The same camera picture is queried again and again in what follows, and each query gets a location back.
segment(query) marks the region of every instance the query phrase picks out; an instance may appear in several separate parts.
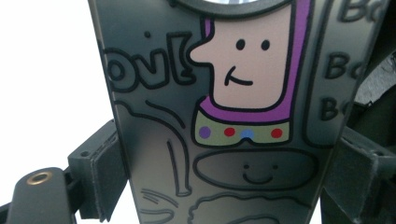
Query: cartoon face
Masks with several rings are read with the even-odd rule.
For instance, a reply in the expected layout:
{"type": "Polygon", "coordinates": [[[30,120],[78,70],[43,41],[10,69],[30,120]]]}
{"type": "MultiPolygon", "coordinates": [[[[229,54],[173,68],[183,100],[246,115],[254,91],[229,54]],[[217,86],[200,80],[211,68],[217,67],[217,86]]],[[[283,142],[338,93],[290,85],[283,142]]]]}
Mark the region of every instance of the cartoon face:
{"type": "Polygon", "coordinates": [[[202,156],[193,168],[205,182],[225,189],[282,190],[311,180],[318,162],[313,155],[294,149],[230,150],[202,156]]]}
{"type": "Polygon", "coordinates": [[[213,65],[212,94],[217,105],[264,109],[281,100],[290,14],[291,6],[286,6],[258,18],[214,21],[211,39],[190,57],[213,65]]]}

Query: doodle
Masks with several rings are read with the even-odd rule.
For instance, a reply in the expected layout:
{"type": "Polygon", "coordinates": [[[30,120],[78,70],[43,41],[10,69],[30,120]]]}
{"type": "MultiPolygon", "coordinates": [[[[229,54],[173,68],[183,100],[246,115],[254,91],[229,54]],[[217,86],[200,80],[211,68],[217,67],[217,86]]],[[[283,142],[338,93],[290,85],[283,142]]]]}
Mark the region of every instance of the doodle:
{"type": "Polygon", "coordinates": [[[170,142],[167,142],[168,150],[171,156],[171,161],[173,165],[173,172],[174,172],[174,177],[175,177],[175,188],[176,188],[176,196],[178,197],[185,197],[191,194],[191,186],[189,183],[189,172],[190,172],[190,160],[189,160],[189,152],[187,150],[187,144],[181,134],[177,131],[175,127],[170,125],[168,122],[166,122],[163,119],[159,119],[156,117],[152,117],[150,115],[146,114],[140,114],[136,113],[133,111],[132,107],[128,105],[127,103],[123,101],[114,101],[115,105],[122,105],[125,107],[128,111],[128,113],[136,118],[141,118],[141,119],[149,119],[155,122],[160,123],[161,125],[164,125],[166,128],[168,128],[179,140],[180,144],[182,145],[182,151],[178,151],[177,154],[173,152],[173,148],[171,147],[170,142]],[[175,162],[176,157],[180,158],[179,160],[182,160],[180,163],[183,164],[183,167],[177,167],[177,163],[175,162]]]}
{"type": "Polygon", "coordinates": [[[149,196],[151,199],[154,198],[154,200],[156,202],[158,202],[158,200],[155,199],[155,198],[161,198],[161,199],[169,202],[170,204],[172,204],[175,208],[178,208],[178,202],[177,201],[175,201],[171,197],[166,196],[166,195],[164,195],[164,194],[162,194],[160,192],[157,192],[157,191],[151,190],[151,189],[142,189],[141,192],[142,192],[142,194],[145,195],[144,197],[148,197],[149,196]]]}
{"type": "Polygon", "coordinates": [[[150,202],[152,202],[152,203],[155,203],[155,204],[158,204],[158,199],[156,199],[156,198],[154,198],[154,197],[151,197],[151,196],[149,196],[149,195],[145,195],[145,196],[143,196],[143,199],[146,199],[146,200],[148,200],[148,201],[150,201],[150,202]]]}
{"type": "Polygon", "coordinates": [[[197,145],[291,140],[310,7],[309,0],[293,1],[254,18],[202,21],[205,38],[188,50],[191,63],[209,67],[211,73],[210,93],[197,102],[192,122],[197,145]]]}
{"type": "Polygon", "coordinates": [[[148,100],[146,101],[146,105],[151,106],[151,107],[153,107],[155,109],[159,109],[159,110],[161,110],[161,111],[163,111],[165,113],[170,114],[172,117],[174,117],[177,120],[177,122],[180,124],[180,127],[182,129],[186,128],[186,124],[184,123],[184,121],[180,118],[180,116],[176,112],[172,111],[171,109],[166,108],[164,106],[155,105],[154,103],[152,103],[152,102],[150,102],[148,100]]]}
{"type": "Polygon", "coordinates": [[[170,220],[172,220],[175,217],[175,212],[169,209],[163,209],[163,210],[146,210],[146,209],[141,209],[140,210],[140,214],[142,215],[149,215],[149,217],[152,218],[152,216],[159,216],[159,215],[164,215],[167,214],[168,216],[160,219],[160,220],[156,220],[156,221],[144,221],[143,223],[145,224],[163,224],[166,223],[170,220]]]}
{"type": "Polygon", "coordinates": [[[304,223],[304,217],[296,214],[307,211],[309,206],[288,197],[268,198],[262,195],[221,193],[199,199],[189,210],[188,223],[304,223]]]}
{"type": "MultiPolygon", "coordinates": [[[[151,33],[146,31],[144,36],[150,38],[151,33]]],[[[149,54],[149,62],[140,54],[130,55],[117,48],[104,49],[103,52],[107,58],[112,58],[107,63],[111,90],[122,93],[132,92],[140,83],[148,90],[157,90],[169,84],[169,71],[178,85],[194,84],[196,77],[184,58],[184,51],[191,36],[190,32],[168,33],[166,35],[167,51],[165,49],[152,50],[149,54]],[[129,66],[132,68],[127,73],[126,67],[129,66]],[[177,67],[183,68],[180,74],[177,67]],[[117,83],[125,82],[126,79],[130,82],[128,86],[118,86],[117,83]]]]}
{"type": "Polygon", "coordinates": [[[291,148],[231,149],[201,155],[193,162],[193,171],[206,183],[224,189],[297,189],[316,176],[318,159],[291,148]]]}
{"type": "Polygon", "coordinates": [[[332,148],[336,143],[345,124],[345,106],[353,99],[370,60],[387,2],[324,2],[305,100],[303,139],[309,146],[332,148]]]}

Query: black outline drawing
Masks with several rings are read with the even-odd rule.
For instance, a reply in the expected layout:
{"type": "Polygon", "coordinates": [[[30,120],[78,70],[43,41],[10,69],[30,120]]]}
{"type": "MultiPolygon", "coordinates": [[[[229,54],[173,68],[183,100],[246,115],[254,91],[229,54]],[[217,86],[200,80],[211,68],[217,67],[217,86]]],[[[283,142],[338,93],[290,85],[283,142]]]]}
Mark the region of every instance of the black outline drawing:
{"type": "Polygon", "coordinates": [[[184,121],[180,118],[180,116],[175,111],[173,111],[165,106],[156,105],[156,104],[150,102],[149,100],[146,100],[146,105],[148,105],[152,108],[161,110],[162,112],[165,112],[167,114],[170,114],[173,118],[175,118],[177,120],[178,124],[180,124],[180,127],[182,129],[186,128],[186,124],[184,123],[184,121]]]}
{"type": "Polygon", "coordinates": [[[242,80],[239,79],[237,77],[233,77],[233,71],[235,70],[235,66],[233,66],[230,71],[228,71],[227,75],[225,76],[225,80],[224,80],[224,86],[228,86],[230,84],[230,80],[231,82],[234,82],[236,84],[242,85],[242,86],[252,86],[253,85],[253,81],[250,80],[242,80]]]}
{"type": "Polygon", "coordinates": [[[145,215],[162,215],[162,214],[169,214],[169,217],[163,218],[157,221],[145,221],[145,224],[163,224],[175,217],[175,212],[170,209],[162,209],[162,210],[147,210],[147,209],[140,209],[141,214],[145,215]]]}
{"type": "Polygon", "coordinates": [[[178,177],[179,175],[177,174],[178,171],[183,170],[177,167],[173,167],[174,170],[174,176],[177,176],[177,184],[175,185],[176,188],[176,196],[178,197],[185,197],[191,194],[191,186],[189,183],[189,175],[190,175],[190,159],[189,159],[189,151],[187,149],[187,144],[185,142],[185,140],[183,139],[183,137],[181,136],[181,134],[177,131],[177,129],[175,127],[173,127],[172,125],[170,125],[168,122],[164,121],[163,119],[159,119],[150,115],[146,115],[146,114],[140,114],[140,113],[136,113],[132,110],[132,108],[125,102],[123,101],[119,101],[119,100],[115,100],[114,105],[122,105],[127,111],[128,113],[136,118],[141,118],[141,119],[149,119],[155,122],[158,122],[160,124],[162,124],[163,126],[165,126],[166,128],[168,128],[176,137],[177,139],[180,141],[180,144],[183,147],[183,158],[184,158],[184,188],[183,190],[180,190],[180,181],[178,181],[178,177]]]}
{"type": "Polygon", "coordinates": [[[341,77],[347,72],[347,68],[345,67],[345,65],[347,65],[349,61],[350,61],[350,56],[345,52],[336,51],[330,53],[329,62],[327,63],[327,69],[324,77],[327,79],[336,79],[341,77]],[[339,72],[337,74],[332,73],[332,70],[334,68],[338,69],[339,72]]]}
{"type": "Polygon", "coordinates": [[[143,199],[146,199],[147,201],[150,201],[155,204],[158,204],[160,202],[158,199],[151,197],[150,195],[144,195],[143,199]]]}
{"type": "Polygon", "coordinates": [[[189,42],[192,37],[192,32],[174,32],[166,34],[166,45],[168,47],[168,53],[170,58],[170,68],[172,71],[173,78],[178,85],[192,85],[196,81],[196,76],[192,73],[192,68],[187,64],[184,51],[187,47],[187,42],[189,42]],[[172,40],[175,38],[183,38],[180,47],[178,48],[178,61],[184,70],[181,71],[180,76],[186,78],[187,80],[181,80],[177,74],[176,60],[174,60],[175,52],[172,40]]]}
{"type": "Polygon", "coordinates": [[[145,196],[151,196],[152,198],[155,198],[155,197],[161,198],[161,199],[169,202],[170,204],[172,204],[175,208],[178,208],[178,202],[176,200],[174,200],[171,197],[166,196],[160,192],[157,192],[152,189],[142,189],[141,193],[144,195],[143,198],[145,196]]]}
{"type": "MultiPolygon", "coordinates": [[[[209,196],[209,197],[204,197],[204,198],[198,199],[198,201],[195,203],[195,205],[193,205],[189,209],[188,223],[192,224],[192,222],[194,220],[193,211],[197,210],[202,203],[210,203],[210,202],[213,202],[213,201],[221,199],[221,198],[235,198],[238,201],[249,201],[249,200],[254,200],[254,199],[264,199],[267,202],[271,202],[271,201],[273,202],[273,201],[278,201],[278,200],[289,200],[289,201],[292,201],[292,202],[300,205],[301,207],[306,208],[307,211],[311,209],[311,205],[299,202],[298,200],[296,200],[296,199],[294,199],[292,197],[289,197],[289,196],[267,197],[267,196],[264,196],[264,195],[239,195],[237,193],[223,192],[223,193],[220,193],[220,194],[217,194],[217,195],[213,195],[213,196],[209,196]]],[[[274,215],[269,215],[269,214],[265,214],[265,213],[257,215],[257,216],[241,217],[241,218],[238,218],[237,220],[233,220],[231,223],[237,224],[237,223],[242,223],[244,221],[248,221],[248,220],[251,220],[251,219],[258,219],[258,218],[263,218],[263,217],[269,217],[272,220],[276,220],[278,223],[280,223],[280,221],[278,220],[277,217],[275,217],[274,215]]]]}
{"type": "MultiPolygon", "coordinates": [[[[216,107],[221,108],[221,109],[225,109],[225,110],[232,110],[232,111],[241,111],[241,112],[264,112],[264,111],[269,111],[272,110],[274,108],[276,108],[277,106],[279,106],[286,95],[287,89],[288,89],[288,83],[289,83],[289,76],[290,76],[290,64],[291,64],[291,55],[292,55],[292,46],[293,46],[293,39],[294,39],[294,30],[295,30],[295,24],[294,22],[294,18],[296,15],[296,0],[290,0],[291,1],[291,14],[290,14],[290,32],[289,32],[289,42],[288,42],[288,52],[287,52],[287,60],[286,60],[286,65],[285,65],[285,79],[283,81],[283,86],[282,86],[282,93],[279,97],[279,99],[271,106],[265,107],[265,108],[258,108],[258,109],[246,109],[246,108],[230,108],[230,107],[226,107],[223,105],[218,105],[216,104],[216,101],[213,99],[213,92],[214,92],[214,74],[215,74],[215,69],[213,67],[212,63],[197,63],[196,61],[194,61],[191,58],[191,52],[196,49],[199,48],[200,46],[210,42],[212,40],[212,38],[215,36],[215,30],[216,30],[216,26],[215,26],[215,22],[214,19],[210,19],[210,26],[211,26],[211,30],[210,30],[210,34],[208,36],[205,36],[203,39],[201,39],[200,41],[192,44],[189,46],[189,48],[187,49],[187,59],[189,61],[189,63],[191,63],[194,66],[197,67],[207,67],[209,68],[210,72],[210,83],[209,83],[209,96],[213,102],[213,104],[216,105],[216,107]]],[[[205,34],[205,18],[201,18],[201,32],[202,35],[205,34]]],[[[296,87],[298,86],[298,83],[294,83],[294,92],[293,95],[296,93],[296,87]]]]}
{"type": "MultiPolygon", "coordinates": [[[[330,18],[330,14],[332,12],[332,8],[333,8],[333,3],[336,2],[334,0],[329,0],[326,1],[325,5],[323,6],[323,8],[325,8],[325,12],[322,14],[319,23],[320,23],[320,29],[319,29],[319,36],[318,36],[318,41],[316,44],[316,50],[314,52],[315,56],[314,56],[314,62],[313,62],[313,66],[312,66],[312,70],[311,70],[311,74],[309,75],[309,84],[308,84],[308,91],[307,91],[307,96],[306,96],[306,104],[305,104],[305,108],[304,108],[304,122],[303,122],[303,140],[311,147],[318,147],[318,148],[332,148],[333,144],[331,145],[327,145],[327,144],[321,144],[321,143],[316,143],[315,141],[312,141],[309,138],[309,134],[308,134],[308,121],[309,121],[309,117],[310,117],[310,107],[312,104],[312,93],[314,91],[314,86],[315,86],[315,79],[316,79],[316,74],[318,72],[318,60],[320,59],[320,54],[322,51],[322,46],[323,46],[323,38],[326,35],[326,31],[327,31],[327,25],[329,23],[329,18],[330,18]]],[[[344,0],[343,1],[343,5],[341,6],[341,10],[339,11],[337,20],[339,22],[346,22],[348,23],[349,21],[345,21],[342,17],[343,15],[347,12],[348,8],[347,8],[347,3],[351,3],[351,0],[344,0]]],[[[378,5],[373,3],[373,7],[378,8],[378,5]]],[[[378,16],[378,18],[373,19],[374,22],[377,22],[380,24],[381,21],[384,19],[385,17],[385,12],[382,12],[382,14],[380,16],[378,16]]],[[[353,18],[354,21],[359,21],[359,20],[363,20],[363,17],[360,17],[359,19],[357,18],[353,18]]],[[[381,28],[380,25],[375,24],[373,31],[371,32],[371,34],[373,34],[370,38],[370,40],[368,42],[373,42],[372,40],[375,39],[376,35],[378,34],[379,29],[381,28]]],[[[373,48],[374,48],[374,44],[371,44],[368,49],[367,52],[372,52],[373,48]]],[[[364,57],[364,59],[362,60],[362,62],[357,62],[357,64],[359,65],[359,67],[361,67],[361,71],[364,71],[367,63],[369,62],[370,59],[370,54],[367,53],[364,57]]]]}
{"type": "Polygon", "coordinates": [[[239,191],[281,191],[281,190],[293,190],[293,189],[299,189],[303,186],[305,186],[306,184],[308,184],[309,182],[311,182],[318,174],[318,158],[315,157],[314,154],[311,154],[308,151],[304,151],[304,150],[299,150],[299,149],[294,149],[294,148],[275,148],[275,149],[228,149],[228,150],[222,150],[222,151],[211,151],[205,154],[202,154],[198,157],[195,158],[194,162],[192,163],[192,170],[194,171],[195,175],[198,176],[201,180],[205,181],[207,184],[218,187],[218,188],[222,188],[222,189],[233,189],[233,190],[239,190],[239,191]],[[255,186],[257,186],[259,183],[250,183],[247,182],[249,184],[252,184],[252,187],[249,186],[245,186],[245,187],[238,187],[238,186],[231,186],[227,183],[222,183],[219,182],[216,179],[212,179],[209,178],[207,176],[205,176],[205,174],[201,173],[198,169],[198,162],[199,161],[204,161],[206,158],[212,157],[212,156],[218,156],[218,155],[224,155],[224,154],[234,154],[234,153],[266,153],[266,152],[291,152],[291,153],[295,153],[295,154],[302,154],[304,156],[306,156],[308,159],[310,159],[313,163],[313,167],[312,167],[312,174],[309,174],[307,176],[307,179],[305,179],[302,183],[298,183],[295,184],[294,186],[291,187],[266,187],[265,185],[261,186],[260,188],[257,188],[255,186]]]}
{"type": "MultiPolygon", "coordinates": [[[[253,142],[250,138],[243,138],[240,141],[238,141],[235,144],[230,144],[230,145],[226,145],[226,146],[210,146],[212,148],[230,148],[230,147],[238,147],[241,146],[242,144],[244,144],[244,142],[249,142],[251,145],[256,146],[256,147],[262,147],[262,146],[282,146],[285,145],[289,142],[291,142],[292,140],[292,131],[293,131],[293,125],[292,122],[290,122],[290,119],[281,119],[281,120],[276,120],[276,121],[268,121],[268,122],[230,122],[230,121],[226,121],[226,120],[222,120],[222,119],[217,119],[214,118],[212,116],[210,116],[209,114],[207,114],[203,109],[200,108],[200,103],[205,99],[205,97],[202,97],[201,99],[197,100],[196,106],[195,106],[195,110],[194,110],[194,114],[193,114],[193,118],[197,118],[197,114],[198,112],[201,112],[203,115],[205,115],[207,118],[210,118],[218,123],[221,124],[230,124],[230,125],[248,125],[248,126],[264,126],[264,125],[276,125],[276,124],[284,124],[286,122],[289,123],[289,139],[283,142],[274,142],[274,143],[255,143],[253,142]]],[[[199,147],[208,147],[205,144],[201,144],[199,143],[196,139],[195,139],[195,128],[196,128],[196,123],[195,123],[195,119],[193,119],[191,122],[191,137],[192,137],[192,142],[199,147]]]]}
{"type": "MultiPolygon", "coordinates": [[[[128,87],[126,88],[119,88],[116,86],[115,82],[117,81],[122,81],[126,74],[122,74],[122,76],[119,76],[115,79],[111,79],[114,76],[111,76],[111,73],[108,73],[108,65],[107,65],[107,75],[110,76],[110,89],[114,92],[121,92],[121,93],[126,93],[126,92],[132,92],[134,91],[139,83],[141,83],[146,89],[148,90],[155,90],[155,89],[159,89],[161,87],[166,86],[169,83],[169,59],[168,56],[166,54],[166,51],[163,49],[155,49],[152,50],[150,52],[149,55],[149,60],[150,62],[148,63],[146,61],[146,59],[141,56],[141,55],[129,55],[127,52],[123,51],[122,49],[116,49],[116,48],[108,48],[108,49],[104,49],[104,54],[111,54],[111,53],[115,53],[118,54],[120,56],[122,56],[123,58],[125,58],[130,65],[132,66],[132,68],[134,69],[134,81],[132,84],[130,84],[128,87]],[[152,74],[155,75],[157,73],[157,63],[156,63],[156,55],[161,56],[163,59],[163,66],[164,66],[164,74],[163,74],[163,81],[160,81],[156,84],[148,84],[147,81],[145,80],[145,78],[142,76],[141,72],[140,72],[140,68],[141,66],[139,66],[138,62],[141,62],[144,67],[152,74]]],[[[124,71],[124,66],[122,65],[122,63],[120,63],[117,60],[111,60],[109,63],[111,64],[116,64],[118,67],[122,67],[122,71],[124,71]]]]}
{"type": "MultiPolygon", "coordinates": [[[[245,170],[248,170],[250,168],[250,166],[248,165],[248,164],[245,164],[244,165],[244,169],[245,170]]],[[[244,180],[246,181],[246,182],[248,182],[249,184],[252,184],[252,185],[264,185],[264,184],[268,184],[269,182],[271,182],[273,179],[274,179],[274,176],[273,175],[267,175],[266,177],[262,177],[262,178],[260,178],[260,179],[254,179],[254,178],[252,178],[252,177],[249,177],[248,176],[248,174],[247,174],[247,172],[244,172],[243,174],[242,174],[242,177],[244,178],[244,180]]]]}

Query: white background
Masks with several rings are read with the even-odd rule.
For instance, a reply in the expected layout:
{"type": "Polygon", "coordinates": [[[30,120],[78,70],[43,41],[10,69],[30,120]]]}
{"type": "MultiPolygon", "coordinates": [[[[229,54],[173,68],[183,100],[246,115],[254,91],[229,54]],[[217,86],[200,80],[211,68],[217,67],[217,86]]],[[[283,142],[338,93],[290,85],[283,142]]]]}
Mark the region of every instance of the white background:
{"type": "MultiPolygon", "coordinates": [[[[1,0],[0,78],[2,205],[24,175],[66,168],[67,156],[113,118],[88,2],[1,0]]],[[[138,223],[129,185],[110,223],[138,223]]]]}

